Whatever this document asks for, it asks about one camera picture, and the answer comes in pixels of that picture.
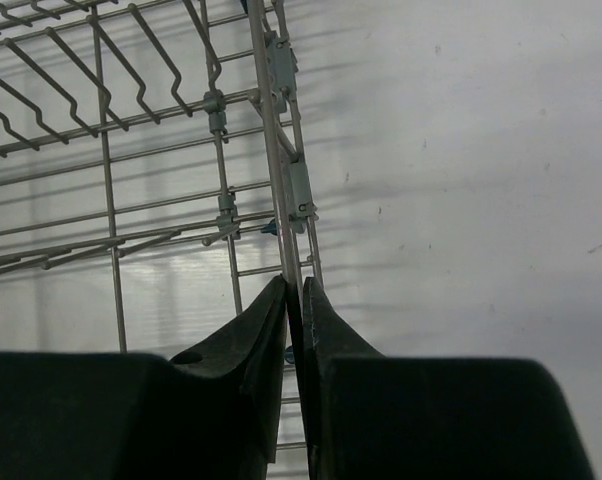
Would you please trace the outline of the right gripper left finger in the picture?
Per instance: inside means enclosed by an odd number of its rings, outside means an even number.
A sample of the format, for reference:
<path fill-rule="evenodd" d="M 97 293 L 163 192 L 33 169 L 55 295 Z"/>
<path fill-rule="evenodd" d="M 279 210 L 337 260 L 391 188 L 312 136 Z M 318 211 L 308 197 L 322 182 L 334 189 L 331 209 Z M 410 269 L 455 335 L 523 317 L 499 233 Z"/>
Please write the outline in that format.
<path fill-rule="evenodd" d="M 172 358 L 0 352 L 0 479 L 262 479 L 276 457 L 286 282 Z"/>

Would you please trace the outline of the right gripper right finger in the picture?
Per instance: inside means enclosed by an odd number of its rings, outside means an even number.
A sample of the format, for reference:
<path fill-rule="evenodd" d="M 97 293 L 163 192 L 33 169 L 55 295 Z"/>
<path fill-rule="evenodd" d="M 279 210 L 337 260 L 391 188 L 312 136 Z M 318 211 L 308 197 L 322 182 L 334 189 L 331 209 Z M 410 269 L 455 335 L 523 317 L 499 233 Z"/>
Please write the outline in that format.
<path fill-rule="evenodd" d="M 304 284 L 300 395 L 314 479 L 591 479 L 563 392 L 520 358 L 389 357 Z"/>

